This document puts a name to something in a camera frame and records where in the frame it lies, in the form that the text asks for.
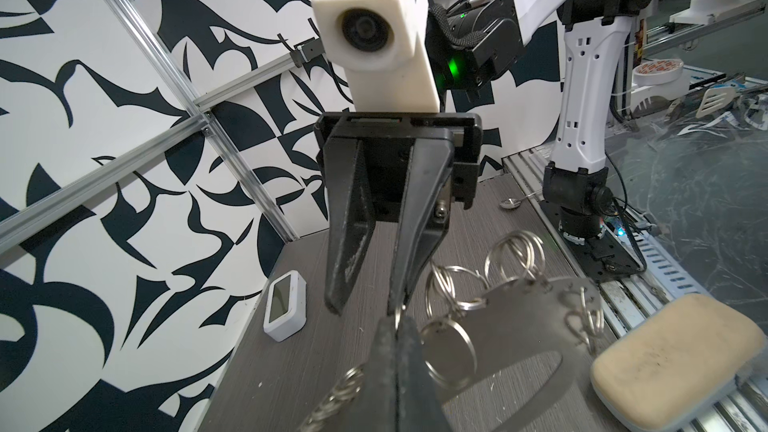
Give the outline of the metal plate with keyrings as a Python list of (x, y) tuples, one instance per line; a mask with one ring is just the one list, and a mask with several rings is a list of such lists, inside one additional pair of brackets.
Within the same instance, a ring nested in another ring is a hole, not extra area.
[[(593, 352), (603, 333), (604, 314), (597, 285), (588, 278), (547, 278), (543, 242), (520, 230), (500, 239), (489, 251), (482, 272), (472, 277), (488, 281), (491, 269), (503, 268), (509, 250), (523, 274), (506, 276), (483, 295), (460, 301), (451, 293), (445, 315), (418, 328), (423, 357), (443, 404), (483, 380), (539, 354), (553, 352), (560, 361), (547, 381), (499, 431), (518, 431), (555, 405), (576, 377), (582, 352)], [(348, 406), (358, 396), (366, 362), (350, 369), (307, 416), (303, 431), (340, 431)]]

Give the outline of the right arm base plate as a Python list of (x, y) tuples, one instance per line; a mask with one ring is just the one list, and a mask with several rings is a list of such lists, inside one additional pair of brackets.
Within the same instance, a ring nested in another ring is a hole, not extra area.
[(541, 200), (539, 206), (586, 277), (602, 283), (643, 272), (641, 263), (609, 230), (603, 229), (601, 236), (573, 241), (560, 230), (561, 208), (547, 200)]

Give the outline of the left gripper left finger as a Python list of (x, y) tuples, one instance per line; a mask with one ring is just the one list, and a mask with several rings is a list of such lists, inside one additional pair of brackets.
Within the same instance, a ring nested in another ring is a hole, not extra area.
[(348, 406), (340, 431), (397, 430), (396, 328), (393, 316), (382, 318), (363, 367), (358, 396)]

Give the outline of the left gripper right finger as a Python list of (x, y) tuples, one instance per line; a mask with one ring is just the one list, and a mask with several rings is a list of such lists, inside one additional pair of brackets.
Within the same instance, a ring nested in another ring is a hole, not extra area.
[(397, 431), (451, 431), (423, 357), (415, 321), (403, 315), (396, 332)]

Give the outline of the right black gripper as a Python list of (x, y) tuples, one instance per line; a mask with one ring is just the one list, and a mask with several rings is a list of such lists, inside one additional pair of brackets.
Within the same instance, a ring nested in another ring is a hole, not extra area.
[(324, 146), (329, 211), (326, 307), (343, 313), (376, 219), (399, 218), (387, 302), (393, 315), (409, 303), (446, 235), (448, 214), (437, 217), (435, 208), (450, 177), (452, 199), (466, 209), (473, 205), (481, 119), (475, 114), (329, 112), (314, 124), (314, 133)]

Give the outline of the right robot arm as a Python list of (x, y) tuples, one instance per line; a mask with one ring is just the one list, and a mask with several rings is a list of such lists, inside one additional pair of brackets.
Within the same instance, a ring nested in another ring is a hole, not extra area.
[(565, 28), (565, 80), (544, 198), (575, 243), (599, 237), (611, 209), (605, 124), (633, 20), (652, 0), (312, 0), (320, 38), (345, 73), (353, 112), (325, 113), (314, 131), (327, 192), (324, 300), (341, 314), (380, 222), (397, 224), (387, 311), (409, 302), (442, 242), (450, 209), (473, 203), (482, 126), (448, 113), (451, 90), (499, 79), (535, 31)]

